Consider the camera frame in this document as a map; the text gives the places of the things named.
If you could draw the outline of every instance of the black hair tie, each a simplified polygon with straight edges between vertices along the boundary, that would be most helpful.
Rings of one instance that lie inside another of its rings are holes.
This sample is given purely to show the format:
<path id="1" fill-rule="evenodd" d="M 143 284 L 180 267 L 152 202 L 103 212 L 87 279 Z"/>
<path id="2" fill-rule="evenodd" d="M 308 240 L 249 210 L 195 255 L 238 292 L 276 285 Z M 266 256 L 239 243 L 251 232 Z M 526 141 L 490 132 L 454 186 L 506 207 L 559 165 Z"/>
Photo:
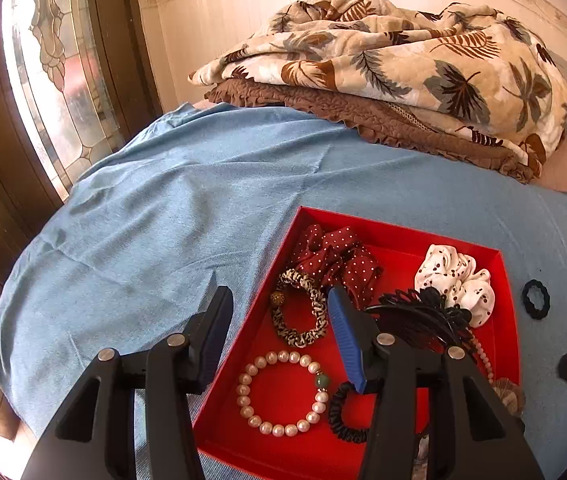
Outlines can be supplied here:
<path id="1" fill-rule="evenodd" d="M 345 404 L 345 398 L 348 396 L 348 392 L 354 389 L 355 385 L 348 381 L 339 384 L 337 391 L 330 399 L 327 421 L 332 432 L 337 435 L 337 438 L 345 440 L 346 442 L 364 444 L 368 440 L 368 433 L 370 430 L 368 428 L 365 428 L 364 430 L 349 428 L 343 423 L 343 419 L 341 418 L 341 410 Z"/>
<path id="2" fill-rule="evenodd" d="M 538 309 L 534 306 L 531 299 L 528 297 L 530 289 L 536 286 L 541 293 L 543 294 L 543 308 Z M 532 319 L 543 319 L 548 315 L 550 311 L 550 294 L 548 294 L 548 289 L 543 286 L 539 280 L 530 280 L 523 286 L 523 292 L 521 294 L 521 298 L 523 299 L 523 306 L 525 307 L 525 311 L 529 314 Z"/>

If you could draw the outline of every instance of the metal pin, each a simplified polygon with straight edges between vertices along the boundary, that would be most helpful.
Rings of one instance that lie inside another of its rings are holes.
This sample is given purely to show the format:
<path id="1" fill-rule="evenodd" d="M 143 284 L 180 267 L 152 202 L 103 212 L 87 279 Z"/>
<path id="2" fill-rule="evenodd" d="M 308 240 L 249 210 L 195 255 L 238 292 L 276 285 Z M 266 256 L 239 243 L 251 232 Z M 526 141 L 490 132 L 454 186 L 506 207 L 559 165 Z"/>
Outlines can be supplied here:
<path id="1" fill-rule="evenodd" d="M 395 344 L 395 336 L 387 332 L 381 332 L 377 336 L 377 343 L 383 346 L 390 346 Z"/>
<path id="2" fill-rule="evenodd" d="M 110 361 L 113 357 L 115 357 L 115 351 L 112 348 L 103 348 L 97 354 L 100 361 Z"/>
<path id="3" fill-rule="evenodd" d="M 183 334 L 172 334 L 168 336 L 168 346 L 182 346 L 186 342 L 186 336 Z"/>
<path id="4" fill-rule="evenodd" d="M 448 355 L 453 359 L 463 359 L 466 355 L 466 352 L 463 351 L 463 348 L 459 348 L 458 346 L 451 346 L 448 349 Z"/>

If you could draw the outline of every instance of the brown mesh scrunchie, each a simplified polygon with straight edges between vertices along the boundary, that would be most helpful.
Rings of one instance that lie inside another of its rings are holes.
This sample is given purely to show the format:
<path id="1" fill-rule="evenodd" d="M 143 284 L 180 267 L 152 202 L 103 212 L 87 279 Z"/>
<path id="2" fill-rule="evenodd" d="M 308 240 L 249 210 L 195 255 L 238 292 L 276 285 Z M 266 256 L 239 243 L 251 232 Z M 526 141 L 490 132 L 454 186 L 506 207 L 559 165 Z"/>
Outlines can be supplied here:
<path id="1" fill-rule="evenodd" d="M 284 314 L 281 307 L 285 301 L 284 289 L 286 286 L 292 285 L 294 288 L 302 288 L 310 295 L 312 303 L 312 315 L 317 318 L 315 328 L 308 332 L 298 332 L 294 328 L 288 328 L 284 321 Z M 277 335 L 281 337 L 288 345 L 304 348 L 313 344 L 317 339 L 321 339 L 326 335 L 327 327 L 327 307 L 326 298 L 316 286 L 312 278 L 308 274 L 299 272 L 298 270 L 288 269 L 279 276 L 275 291 L 270 295 L 270 304 L 272 306 L 273 324 Z"/>

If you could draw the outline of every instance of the bed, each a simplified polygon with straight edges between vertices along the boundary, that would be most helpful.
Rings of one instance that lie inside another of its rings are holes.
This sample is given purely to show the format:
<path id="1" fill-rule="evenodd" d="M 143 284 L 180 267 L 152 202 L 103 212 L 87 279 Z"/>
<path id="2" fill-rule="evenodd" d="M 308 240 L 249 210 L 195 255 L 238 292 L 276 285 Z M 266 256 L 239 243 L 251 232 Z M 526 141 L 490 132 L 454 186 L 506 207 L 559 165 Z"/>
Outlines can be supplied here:
<path id="1" fill-rule="evenodd" d="M 99 349 L 150 348 L 217 285 L 235 312 L 225 351 L 298 206 L 401 224 L 502 251 L 518 316 L 526 438 L 548 480 L 567 466 L 567 194 L 496 171 L 370 144 L 284 107 L 182 105 L 90 168 L 17 261 L 0 299 L 0 385 L 41 435 Z M 550 315 L 520 294 L 541 280 Z M 149 478 L 144 399 L 139 478 Z M 200 399 L 191 399 L 193 414 Z M 243 478 L 204 459 L 208 478 Z"/>

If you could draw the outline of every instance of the red tray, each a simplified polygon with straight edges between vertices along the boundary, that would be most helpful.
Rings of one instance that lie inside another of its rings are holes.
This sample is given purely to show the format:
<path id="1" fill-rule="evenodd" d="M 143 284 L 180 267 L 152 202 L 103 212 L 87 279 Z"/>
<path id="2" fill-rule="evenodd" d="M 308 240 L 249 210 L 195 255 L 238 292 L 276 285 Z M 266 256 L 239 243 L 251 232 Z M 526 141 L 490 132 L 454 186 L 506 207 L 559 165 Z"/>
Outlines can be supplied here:
<path id="1" fill-rule="evenodd" d="M 374 297 L 397 288 L 414 287 L 414 276 L 430 244 L 445 244 L 470 254 L 477 268 L 490 271 L 491 286 L 497 299 L 493 315 L 475 330 L 490 362 L 495 378 L 508 377 L 519 383 L 519 341 L 515 309 L 501 253 L 461 240 L 454 240 L 406 227 L 363 218 L 300 207 L 282 242 L 257 297 L 250 306 L 244 324 L 228 357 L 220 367 L 208 396 L 193 425 L 199 450 L 247 473 L 275 480 L 356 479 L 365 446 L 337 439 L 327 424 L 327 412 L 307 433 L 295 437 L 262 435 L 249 427 L 240 416 L 236 387 L 246 364 L 268 351 L 292 351 L 278 338 L 269 310 L 269 296 L 278 275 L 294 250 L 301 232 L 319 223 L 329 232 L 350 226 L 366 248 L 377 258 L 383 273 L 377 280 Z M 308 296 L 301 291 L 286 291 L 283 311 L 286 322 L 299 330 L 314 326 Z M 300 351 L 321 363 L 331 378 L 328 393 L 346 380 L 345 370 L 332 330 L 326 337 Z M 259 370 L 251 386 L 250 399 L 255 413 L 272 424 L 295 424 L 304 418 L 314 402 L 316 388 L 311 376 L 298 365 L 276 364 Z M 352 427 L 368 427 L 374 408 L 374 396 L 351 395 L 343 409 L 343 420 Z M 417 392 L 417 428 L 427 421 L 427 391 Z"/>

